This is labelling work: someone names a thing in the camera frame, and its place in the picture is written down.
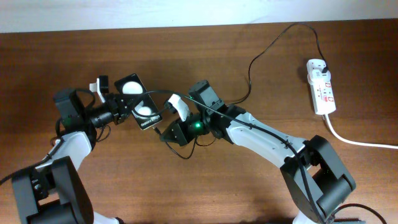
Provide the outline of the black smartphone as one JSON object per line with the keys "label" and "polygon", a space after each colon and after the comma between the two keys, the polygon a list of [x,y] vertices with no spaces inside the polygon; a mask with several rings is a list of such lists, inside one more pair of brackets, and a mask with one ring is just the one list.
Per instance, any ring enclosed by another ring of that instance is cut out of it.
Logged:
{"label": "black smartphone", "polygon": [[[114,83],[116,89],[120,94],[142,94],[147,90],[144,87],[141,79],[137,74],[133,73],[128,75]],[[138,102],[143,101],[143,107],[139,110],[135,110],[135,106]],[[146,130],[157,123],[162,121],[162,116],[157,114],[159,112],[153,99],[149,95],[143,96],[139,101],[133,104],[133,112],[139,116],[134,118],[141,130]]]}

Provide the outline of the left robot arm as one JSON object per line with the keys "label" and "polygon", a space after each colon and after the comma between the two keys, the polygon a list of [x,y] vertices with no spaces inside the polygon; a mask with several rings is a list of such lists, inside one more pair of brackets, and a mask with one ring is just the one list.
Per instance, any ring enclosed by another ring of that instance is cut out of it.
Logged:
{"label": "left robot arm", "polygon": [[41,161],[8,177],[21,223],[123,223],[93,210],[78,169],[99,142],[97,130],[129,116],[131,98],[109,94],[99,106],[84,106],[76,90],[54,96],[61,114],[56,126],[64,130],[56,130],[56,142]]}

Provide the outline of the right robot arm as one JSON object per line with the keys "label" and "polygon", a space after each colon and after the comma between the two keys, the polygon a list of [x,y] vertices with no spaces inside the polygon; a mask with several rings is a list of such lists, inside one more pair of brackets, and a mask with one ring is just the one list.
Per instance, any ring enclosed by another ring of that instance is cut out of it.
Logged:
{"label": "right robot arm", "polygon": [[356,188],[332,145],[321,136],[306,140],[284,134],[238,106],[198,110],[186,120],[173,121],[160,140],[184,146],[211,133],[255,152],[281,171],[300,214],[312,222],[331,223],[333,212]]}

